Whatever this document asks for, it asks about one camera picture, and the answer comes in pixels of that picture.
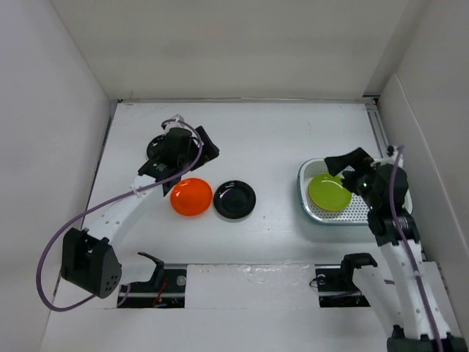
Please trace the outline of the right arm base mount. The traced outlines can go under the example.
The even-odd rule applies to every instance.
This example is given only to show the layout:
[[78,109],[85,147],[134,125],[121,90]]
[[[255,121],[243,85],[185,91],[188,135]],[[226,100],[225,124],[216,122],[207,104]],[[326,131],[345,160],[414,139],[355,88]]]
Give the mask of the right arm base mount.
[[367,253],[346,254],[339,264],[315,264],[315,277],[309,286],[316,288],[320,308],[370,307],[352,281],[355,270],[377,262]]

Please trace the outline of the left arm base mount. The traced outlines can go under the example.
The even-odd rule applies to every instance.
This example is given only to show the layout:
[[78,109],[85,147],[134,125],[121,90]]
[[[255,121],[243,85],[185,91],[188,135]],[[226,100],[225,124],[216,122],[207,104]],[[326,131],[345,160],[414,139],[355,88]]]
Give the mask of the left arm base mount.
[[185,307],[185,289],[188,266],[165,264],[161,259],[138,252],[154,265],[149,278],[131,279],[120,286],[118,309],[182,309]]

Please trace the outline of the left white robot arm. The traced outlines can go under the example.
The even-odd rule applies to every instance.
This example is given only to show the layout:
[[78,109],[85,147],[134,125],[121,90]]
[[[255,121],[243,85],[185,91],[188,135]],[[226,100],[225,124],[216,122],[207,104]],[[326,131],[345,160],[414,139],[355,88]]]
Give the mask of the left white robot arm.
[[124,197],[105,206],[88,227],[70,228],[62,241],[61,277],[94,297],[106,298],[117,288],[122,266],[116,249],[152,206],[164,199],[187,172],[217,158],[218,147],[202,126],[190,129],[167,123],[147,147],[147,161],[139,168]]

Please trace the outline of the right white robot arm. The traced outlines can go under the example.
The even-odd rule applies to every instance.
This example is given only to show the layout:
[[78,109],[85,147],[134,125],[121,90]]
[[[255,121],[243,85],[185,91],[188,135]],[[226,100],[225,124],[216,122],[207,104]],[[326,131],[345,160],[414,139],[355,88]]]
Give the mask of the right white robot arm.
[[339,280],[357,288],[369,302],[388,335],[388,351],[467,351],[442,316],[422,271],[421,236],[405,207],[409,185],[402,168],[402,147],[374,159],[364,149],[325,158],[328,172],[366,203],[367,222],[392,275],[388,284],[368,253],[347,254]]

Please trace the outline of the green plate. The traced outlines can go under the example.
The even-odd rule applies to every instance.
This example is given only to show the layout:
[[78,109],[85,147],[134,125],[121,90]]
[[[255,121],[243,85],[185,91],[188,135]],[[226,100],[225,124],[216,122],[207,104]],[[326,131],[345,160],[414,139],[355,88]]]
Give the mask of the green plate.
[[311,201],[326,211],[342,211],[352,200],[352,194],[342,185],[341,178],[328,173],[315,175],[307,190]]

